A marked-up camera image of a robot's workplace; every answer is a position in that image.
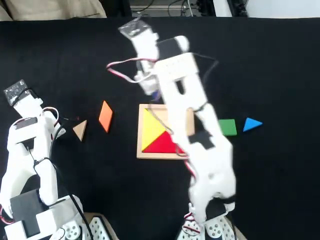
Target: black table surface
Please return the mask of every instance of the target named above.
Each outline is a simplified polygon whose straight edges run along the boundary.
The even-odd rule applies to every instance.
[[[118,32],[128,18],[0,22],[0,87],[24,79],[64,117],[88,120],[84,141],[57,140],[52,161],[85,212],[104,214],[122,240],[174,239],[188,212],[190,174],[178,160],[136,159],[137,84],[106,72],[135,57]],[[185,35],[190,50],[219,60],[205,91],[219,119],[235,119],[234,222],[249,239],[319,239],[319,18],[146,18],[160,39]],[[211,62],[198,59],[202,76]],[[134,63],[119,66],[133,76]],[[107,134],[103,100],[114,111]],[[0,98],[0,175],[9,126],[18,119]],[[246,117],[263,126],[242,132]]]

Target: beige triangle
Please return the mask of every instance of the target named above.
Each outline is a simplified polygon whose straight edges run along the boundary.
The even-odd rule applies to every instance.
[[[86,126],[87,126],[87,120],[84,120],[82,123],[80,123],[79,125],[73,128],[73,131],[75,132],[75,134],[77,135],[77,137],[80,139],[81,142],[85,134]]]

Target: tangram piece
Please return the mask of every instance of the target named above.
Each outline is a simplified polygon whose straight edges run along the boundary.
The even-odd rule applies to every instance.
[[[142,150],[142,152],[154,154],[176,154],[177,150],[178,153],[184,154],[183,150],[172,142],[170,134],[167,131],[164,131],[156,140],[154,140],[149,146]]]
[[[147,109],[144,109],[141,149],[144,150],[165,131],[165,127]]]
[[[140,159],[184,159],[176,154],[183,154],[175,143],[172,142],[170,134],[162,125],[170,128],[168,112],[163,104],[140,104],[137,139],[137,158]],[[192,110],[186,112],[186,133],[188,136],[195,133],[194,114]]]
[[[73,128],[73,131],[75,132],[76,136],[80,139],[81,142],[85,134],[86,126],[87,120],[84,120],[83,122],[81,122]]]
[[[102,127],[106,132],[109,131],[111,119],[112,119],[112,110],[107,104],[106,101],[103,101],[100,116],[99,116],[99,122],[101,123]]]
[[[244,123],[243,131],[246,132],[248,130],[254,129],[258,126],[261,126],[263,123],[257,120],[254,120],[250,117],[247,117]]]
[[[220,119],[219,125],[223,135],[225,136],[237,135],[236,121],[234,119]]]

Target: white wire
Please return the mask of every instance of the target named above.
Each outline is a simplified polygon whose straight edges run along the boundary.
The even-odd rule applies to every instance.
[[[191,14],[191,17],[194,16],[193,12],[192,12],[192,8],[191,8],[191,5],[190,5],[190,0],[187,1],[188,2],[188,7],[190,9],[190,14]]]
[[[56,112],[56,121],[55,121],[55,123],[54,123],[54,126],[56,126],[57,123],[59,122],[59,111],[58,111],[55,107],[53,107],[53,106],[44,107],[44,108],[42,109],[42,112],[44,112],[44,111],[46,111],[46,110],[53,110],[53,111]]]
[[[150,73],[150,74],[147,75],[146,77],[141,78],[141,79],[138,80],[138,81],[135,81],[135,80],[131,79],[130,77],[128,77],[127,75],[124,75],[123,73],[121,73],[121,72],[119,72],[119,71],[116,71],[116,70],[114,70],[114,69],[112,69],[112,68],[108,68],[108,71],[109,71],[110,73],[113,73],[114,75],[117,75],[117,76],[120,77],[120,78],[125,79],[126,81],[128,81],[129,83],[132,83],[132,84],[141,83],[142,81],[146,80],[147,78],[149,78],[150,76],[153,75],[152,73]]]
[[[125,79],[126,81],[128,81],[129,83],[132,83],[132,84],[138,84],[138,83],[146,80],[147,78],[149,78],[150,76],[153,75],[152,73],[150,73],[150,74],[147,75],[146,77],[144,77],[144,78],[136,81],[136,80],[131,79],[131,78],[128,77],[127,75],[125,75],[125,74],[123,74],[123,73],[121,73],[121,72],[119,72],[119,71],[116,71],[116,70],[114,70],[114,69],[111,68],[111,67],[114,66],[114,65],[123,64],[123,63],[130,62],[130,61],[149,61],[149,62],[153,62],[153,63],[156,62],[155,59],[141,58],[141,57],[133,57],[133,58],[129,58],[129,59],[123,60],[123,61],[110,62],[110,63],[106,66],[106,69],[107,69],[110,73],[112,73],[112,74],[114,74],[114,75],[116,75],[116,76],[118,76],[118,77],[120,77],[120,78],[123,78],[123,79]]]

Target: black cable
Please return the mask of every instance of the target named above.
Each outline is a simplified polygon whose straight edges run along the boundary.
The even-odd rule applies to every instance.
[[[182,17],[186,11],[185,11],[185,3],[186,3],[187,0],[183,0],[182,1],[182,4],[181,4],[181,8],[180,8],[180,17]]]
[[[64,128],[64,124],[62,124],[62,125],[58,128],[58,130],[56,131],[56,133],[55,133],[55,135],[54,135],[54,138],[53,138],[52,143],[51,143],[51,146],[50,146],[49,157],[45,157],[45,158],[41,159],[40,161],[36,161],[36,160],[34,159],[33,155],[31,154],[31,151],[30,151],[29,148],[28,148],[28,151],[29,151],[29,153],[30,153],[30,155],[31,155],[31,157],[32,157],[32,159],[33,159],[33,161],[34,161],[33,169],[34,169],[35,173],[36,173],[38,176],[39,176],[39,174],[38,174],[37,171],[36,171],[36,165],[38,165],[39,163],[41,163],[41,162],[44,161],[44,160],[49,160],[49,161],[50,161],[50,163],[52,164],[53,168],[55,169],[55,172],[58,173],[58,175],[59,175],[61,185],[63,186],[63,188],[64,188],[64,190],[66,191],[67,195],[68,195],[68,196],[70,197],[70,199],[72,200],[75,208],[77,209],[77,211],[79,212],[82,220],[84,221],[84,224],[85,224],[85,226],[86,226],[86,228],[88,229],[88,232],[89,232],[89,234],[90,234],[91,240],[94,240],[94,236],[93,236],[93,234],[92,234],[92,231],[91,231],[91,229],[90,229],[89,223],[88,223],[88,221],[87,221],[84,213],[82,212],[81,208],[79,207],[79,205],[78,205],[77,201],[75,200],[74,196],[73,196],[73,195],[69,192],[69,190],[67,189],[61,171],[60,171],[60,170],[57,168],[57,166],[51,161],[51,159],[52,159],[51,156],[52,156],[53,145],[54,145],[54,143],[55,143],[55,141],[56,141],[56,139],[57,139],[57,137],[58,137],[59,132],[60,132],[63,128]]]
[[[60,182],[62,184],[62,186],[64,187],[64,190],[66,191],[66,193],[68,194],[68,196],[70,197],[70,199],[72,200],[75,208],[77,209],[77,211],[79,212],[82,220],[84,221],[84,224],[86,226],[86,228],[88,229],[88,232],[89,232],[89,235],[90,235],[90,238],[91,240],[94,240],[94,235],[92,234],[92,231],[90,229],[90,226],[89,226],[89,223],[84,215],[84,213],[82,212],[81,208],[79,207],[77,201],[75,200],[74,196],[69,192],[69,190],[67,189],[66,185],[65,185],[65,182],[64,182],[64,178],[60,172],[60,170],[57,168],[57,166],[55,164],[53,164],[51,161],[50,163],[52,164],[52,166],[54,167],[55,171],[58,173],[59,177],[60,177]]]
[[[172,3],[170,3],[170,4],[168,5],[168,10],[167,10],[167,11],[168,11],[169,17],[172,17],[171,14],[170,14],[170,7],[171,7],[171,5],[172,5],[172,4],[175,4],[175,3],[177,3],[177,2],[180,2],[180,1],[182,1],[182,0],[175,0],[175,1],[173,1]]]
[[[25,89],[23,89],[15,98],[15,100],[11,103],[11,107],[16,105],[17,102],[19,101],[19,98],[21,97],[21,95],[25,92],[25,91],[32,91],[34,95],[36,95],[38,97],[38,95],[36,94],[36,92],[32,89],[32,87],[26,87]]]
[[[151,2],[149,3],[148,6],[146,6],[145,8],[141,9],[141,10],[138,10],[138,11],[132,11],[133,13],[139,13],[139,12],[143,12],[144,10],[148,9],[151,7],[152,4],[154,4],[154,1],[155,0],[151,0]]]
[[[219,61],[216,60],[214,57],[202,55],[202,54],[199,54],[199,53],[196,53],[196,52],[193,52],[192,54],[195,55],[195,56],[198,56],[200,58],[209,59],[209,60],[213,61],[213,64],[211,65],[211,67],[209,67],[209,69],[204,73],[204,75],[202,77],[202,84],[205,85],[206,82],[207,82],[207,78],[209,77],[209,75],[212,72],[212,70],[219,64]]]
[[[230,220],[231,225],[232,225],[232,231],[233,231],[233,234],[234,234],[234,239],[236,240],[237,239],[236,227],[235,227],[234,218],[232,217],[231,212],[229,212],[229,220]]]
[[[61,124],[61,126],[57,129],[57,131],[55,132],[55,135],[54,135],[54,137],[53,137],[53,139],[52,139],[51,146],[50,146],[50,151],[49,151],[49,159],[50,159],[50,160],[52,159],[52,149],[53,149],[54,144],[55,144],[55,142],[56,142],[56,140],[57,140],[57,138],[58,138],[58,134],[59,134],[60,131],[64,128],[64,125],[65,125],[64,123]]]

